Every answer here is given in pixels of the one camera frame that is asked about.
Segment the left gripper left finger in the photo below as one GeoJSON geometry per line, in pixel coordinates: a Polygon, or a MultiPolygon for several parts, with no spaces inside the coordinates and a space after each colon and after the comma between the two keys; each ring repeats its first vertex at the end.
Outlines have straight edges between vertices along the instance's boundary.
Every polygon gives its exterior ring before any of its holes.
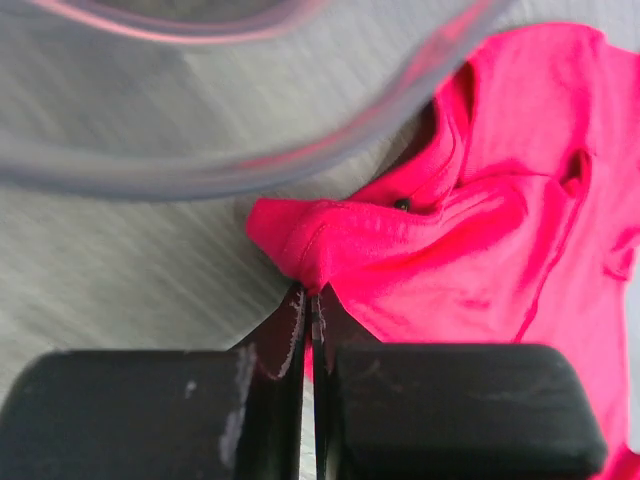
{"type": "Polygon", "coordinates": [[[39,356],[1,408],[5,479],[295,479],[306,295],[230,349],[39,356]]]}

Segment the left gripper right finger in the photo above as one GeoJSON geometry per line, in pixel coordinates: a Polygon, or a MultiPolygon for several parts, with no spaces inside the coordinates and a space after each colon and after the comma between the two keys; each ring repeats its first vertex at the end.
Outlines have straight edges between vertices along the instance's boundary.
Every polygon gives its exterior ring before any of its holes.
{"type": "Polygon", "coordinates": [[[310,300],[320,479],[588,479],[608,448],[569,361],[538,344],[383,343],[310,300]]]}

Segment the crimson red polo shirt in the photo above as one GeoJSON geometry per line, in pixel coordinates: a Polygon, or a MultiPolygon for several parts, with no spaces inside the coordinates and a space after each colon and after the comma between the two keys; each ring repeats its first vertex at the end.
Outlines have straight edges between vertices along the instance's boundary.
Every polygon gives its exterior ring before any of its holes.
{"type": "Polygon", "coordinates": [[[341,201],[258,200],[246,231],[383,341],[542,343],[586,388],[606,479],[635,479],[624,295],[639,245],[639,57],[577,24],[491,37],[413,158],[341,201]]]}

